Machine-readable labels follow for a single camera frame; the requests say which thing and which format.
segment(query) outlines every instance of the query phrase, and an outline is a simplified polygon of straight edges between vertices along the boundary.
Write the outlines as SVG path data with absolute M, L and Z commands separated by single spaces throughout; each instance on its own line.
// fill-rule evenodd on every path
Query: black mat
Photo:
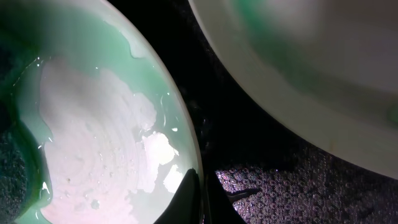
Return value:
M 187 0 L 110 1 L 175 79 L 225 190 L 261 188 L 234 204 L 248 223 L 398 223 L 398 181 L 300 139 L 237 86 Z

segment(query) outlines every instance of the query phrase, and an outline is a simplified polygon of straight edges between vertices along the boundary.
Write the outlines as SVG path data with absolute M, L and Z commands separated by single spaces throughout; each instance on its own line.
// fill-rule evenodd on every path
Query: wet surface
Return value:
M 398 181 L 314 147 L 260 109 L 208 45 L 187 0 L 124 7 L 173 76 L 206 161 L 248 223 L 397 223 Z

